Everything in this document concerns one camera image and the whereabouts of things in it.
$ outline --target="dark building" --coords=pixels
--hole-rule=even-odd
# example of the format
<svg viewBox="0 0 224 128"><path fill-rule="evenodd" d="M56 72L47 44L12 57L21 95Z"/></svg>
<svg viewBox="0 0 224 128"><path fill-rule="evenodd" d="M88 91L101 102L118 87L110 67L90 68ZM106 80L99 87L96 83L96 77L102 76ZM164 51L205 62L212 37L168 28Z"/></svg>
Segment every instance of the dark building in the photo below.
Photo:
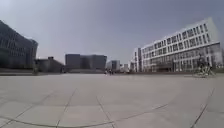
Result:
<svg viewBox="0 0 224 128"><path fill-rule="evenodd" d="M120 70L120 61L111 60L111 61L107 62L106 69L113 70L113 71Z"/></svg>
<svg viewBox="0 0 224 128"><path fill-rule="evenodd" d="M80 54L66 54L65 64L67 70L80 69L81 68L81 56Z"/></svg>
<svg viewBox="0 0 224 128"><path fill-rule="evenodd" d="M0 20L0 68L33 68L37 46Z"/></svg>
<svg viewBox="0 0 224 128"><path fill-rule="evenodd" d="M96 69L104 70L107 57L104 55L80 55L67 54L65 55L66 69Z"/></svg>
<svg viewBox="0 0 224 128"><path fill-rule="evenodd" d="M64 72L64 65L55 60L54 57L48 57L47 59L37 59L37 68L40 72Z"/></svg>

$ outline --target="concrete pavement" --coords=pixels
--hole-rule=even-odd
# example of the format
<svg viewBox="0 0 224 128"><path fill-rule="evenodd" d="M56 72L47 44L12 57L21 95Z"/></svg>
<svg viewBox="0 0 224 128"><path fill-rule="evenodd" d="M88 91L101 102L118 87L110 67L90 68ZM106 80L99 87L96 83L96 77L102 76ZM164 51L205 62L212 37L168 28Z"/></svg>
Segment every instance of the concrete pavement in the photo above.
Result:
<svg viewBox="0 0 224 128"><path fill-rule="evenodd" d="M0 76L2 128L223 128L223 77Z"/></svg>

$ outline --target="sky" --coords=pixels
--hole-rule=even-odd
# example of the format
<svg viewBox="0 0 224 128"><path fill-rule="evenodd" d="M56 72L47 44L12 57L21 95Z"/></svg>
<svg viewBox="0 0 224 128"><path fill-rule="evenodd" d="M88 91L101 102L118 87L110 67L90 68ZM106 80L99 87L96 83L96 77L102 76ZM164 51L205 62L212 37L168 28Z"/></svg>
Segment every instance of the sky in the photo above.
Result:
<svg viewBox="0 0 224 128"><path fill-rule="evenodd" d="M128 63L136 47L212 17L224 34L223 0L0 0L0 20L38 42L38 58L103 54Z"/></svg>

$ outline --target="building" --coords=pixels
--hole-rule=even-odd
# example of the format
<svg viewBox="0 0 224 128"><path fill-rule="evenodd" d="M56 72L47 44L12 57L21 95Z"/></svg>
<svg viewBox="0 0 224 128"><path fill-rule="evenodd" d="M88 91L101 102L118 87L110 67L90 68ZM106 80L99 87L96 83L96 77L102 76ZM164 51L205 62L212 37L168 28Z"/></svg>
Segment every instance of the building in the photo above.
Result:
<svg viewBox="0 0 224 128"><path fill-rule="evenodd" d="M223 45L212 18L207 18L135 49L135 69L142 68L145 72L189 71L197 68L199 54L210 66L217 67L224 63Z"/></svg>
<svg viewBox="0 0 224 128"><path fill-rule="evenodd" d="M36 59L35 62L40 72L64 72L64 65L55 60L54 57Z"/></svg>
<svg viewBox="0 0 224 128"><path fill-rule="evenodd" d="M37 46L0 20L0 68L33 68Z"/></svg>
<svg viewBox="0 0 224 128"><path fill-rule="evenodd" d="M65 55L65 65L68 71L73 69L104 70L106 61L107 57L104 55Z"/></svg>
<svg viewBox="0 0 224 128"><path fill-rule="evenodd" d="M80 54L66 54L65 65L67 70L81 69L81 55Z"/></svg>
<svg viewBox="0 0 224 128"><path fill-rule="evenodd" d="M142 71L141 48L135 48L134 49L133 62L134 62L134 71L135 72L141 72Z"/></svg>
<svg viewBox="0 0 224 128"><path fill-rule="evenodd" d="M107 62L106 69L119 71L120 70L120 61L119 60L111 60Z"/></svg>
<svg viewBox="0 0 224 128"><path fill-rule="evenodd" d="M130 71L134 71L134 69L135 69L134 63L130 62L129 65L128 65L128 68L129 68Z"/></svg>

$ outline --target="bicycle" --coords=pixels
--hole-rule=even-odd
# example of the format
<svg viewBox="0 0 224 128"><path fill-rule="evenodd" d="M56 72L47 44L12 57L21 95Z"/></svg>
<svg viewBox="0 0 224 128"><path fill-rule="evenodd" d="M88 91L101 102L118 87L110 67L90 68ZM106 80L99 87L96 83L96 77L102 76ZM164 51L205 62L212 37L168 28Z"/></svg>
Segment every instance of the bicycle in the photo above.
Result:
<svg viewBox="0 0 224 128"><path fill-rule="evenodd" d="M193 73L193 76L197 76L197 77L201 77L201 78L206 78L208 76L215 76L215 72L213 72L211 70L211 67L210 66L204 66L204 67L199 67L197 68L194 73Z"/></svg>

